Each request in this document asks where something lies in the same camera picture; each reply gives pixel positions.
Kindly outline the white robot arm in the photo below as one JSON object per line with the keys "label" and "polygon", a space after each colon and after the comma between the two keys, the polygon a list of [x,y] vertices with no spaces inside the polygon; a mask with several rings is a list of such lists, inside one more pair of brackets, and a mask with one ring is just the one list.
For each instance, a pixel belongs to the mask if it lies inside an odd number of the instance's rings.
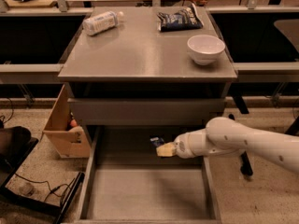
{"label": "white robot arm", "polygon": [[159,157],[220,156],[250,151],[288,171],[299,173],[299,137],[253,129],[233,119],[216,117],[204,129],[180,134],[159,145]]}

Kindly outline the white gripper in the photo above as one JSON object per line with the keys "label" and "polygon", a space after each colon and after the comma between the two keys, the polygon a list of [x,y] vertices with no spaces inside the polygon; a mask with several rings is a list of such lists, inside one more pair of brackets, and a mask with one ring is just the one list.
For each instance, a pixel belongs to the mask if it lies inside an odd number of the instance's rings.
{"label": "white gripper", "polygon": [[198,130],[180,134],[175,139],[175,144],[169,142],[156,148],[159,157],[173,157],[178,155],[182,159],[190,159],[206,156],[208,145],[206,142],[206,130]]}

